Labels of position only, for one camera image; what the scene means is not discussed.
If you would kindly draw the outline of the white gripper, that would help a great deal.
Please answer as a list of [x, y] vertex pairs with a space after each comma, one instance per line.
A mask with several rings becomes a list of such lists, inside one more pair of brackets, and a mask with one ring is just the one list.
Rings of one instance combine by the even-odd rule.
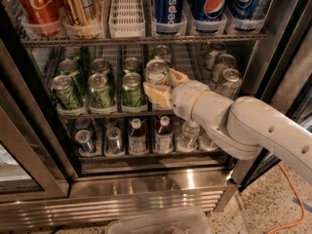
[[170, 69], [169, 80], [172, 89], [166, 85], [153, 85], [144, 82], [144, 92], [152, 103], [171, 109], [176, 116], [186, 120], [192, 120], [192, 108], [196, 99], [201, 93], [210, 88], [199, 81], [189, 80], [188, 76], [182, 72]]

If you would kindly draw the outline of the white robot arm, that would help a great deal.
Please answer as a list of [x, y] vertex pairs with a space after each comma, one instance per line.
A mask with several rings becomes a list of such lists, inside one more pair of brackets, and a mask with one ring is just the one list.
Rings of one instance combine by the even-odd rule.
[[171, 87], [143, 84], [153, 103], [199, 124], [232, 157], [251, 160], [265, 148], [312, 183], [312, 133], [255, 97], [232, 100], [181, 72], [173, 70], [170, 77]]

